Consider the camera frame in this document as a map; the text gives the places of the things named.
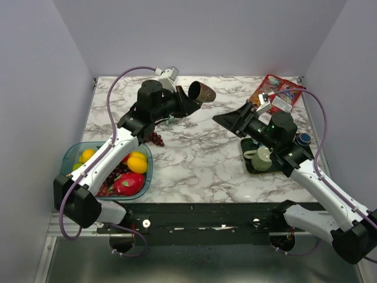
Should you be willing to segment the brown patterned mug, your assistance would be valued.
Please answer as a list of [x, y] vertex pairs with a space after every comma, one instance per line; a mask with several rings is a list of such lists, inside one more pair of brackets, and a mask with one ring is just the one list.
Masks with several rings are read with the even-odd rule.
[[188, 97], [200, 103], [212, 103], [216, 99], [216, 92], [209, 86], [194, 81], [188, 88]]

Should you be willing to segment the teal green mug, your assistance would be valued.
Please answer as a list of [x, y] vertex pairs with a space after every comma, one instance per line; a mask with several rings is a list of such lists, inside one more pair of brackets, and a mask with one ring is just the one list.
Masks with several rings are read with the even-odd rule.
[[175, 118], [170, 116], [164, 123], [167, 127], [170, 127], [175, 122]]

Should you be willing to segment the sage green mug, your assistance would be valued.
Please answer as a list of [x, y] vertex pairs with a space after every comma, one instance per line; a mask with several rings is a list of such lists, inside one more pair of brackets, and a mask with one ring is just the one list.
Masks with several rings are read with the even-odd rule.
[[271, 151], [266, 146], [261, 146], [258, 149], [248, 150], [243, 153], [243, 157], [251, 160], [253, 168], [260, 172], [266, 172], [272, 167], [270, 155]]

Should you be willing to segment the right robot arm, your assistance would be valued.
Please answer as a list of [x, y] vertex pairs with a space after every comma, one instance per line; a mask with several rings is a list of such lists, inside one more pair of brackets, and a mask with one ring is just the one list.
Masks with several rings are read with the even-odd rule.
[[315, 158], [295, 140], [297, 125], [290, 113], [273, 113], [269, 123], [264, 124], [247, 102], [213, 120], [238, 137], [250, 136], [266, 146], [273, 165], [305, 188], [328, 212], [328, 216], [321, 215], [285, 201], [283, 209], [271, 216], [276, 230], [292, 226], [309, 232], [330, 243], [349, 264], [357, 264], [376, 248], [376, 211], [349, 196], [318, 168]]

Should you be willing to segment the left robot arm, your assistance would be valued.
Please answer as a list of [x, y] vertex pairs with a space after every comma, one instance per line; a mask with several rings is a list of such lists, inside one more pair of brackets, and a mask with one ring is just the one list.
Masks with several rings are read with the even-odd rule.
[[69, 175], [54, 180], [54, 202], [60, 217], [66, 216], [81, 228], [96, 222], [110, 223], [118, 233], [130, 228], [126, 209], [115, 202], [99, 201], [95, 196], [106, 177], [131, 151], [154, 131], [156, 122], [174, 116], [184, 118], [200, 109], [201, 85], [195, 81], [188, 91], [174, 92], [157, 80], [146, 80], [137, 92], [137, 100], [113, 128], [111, 137], [88, 161]]

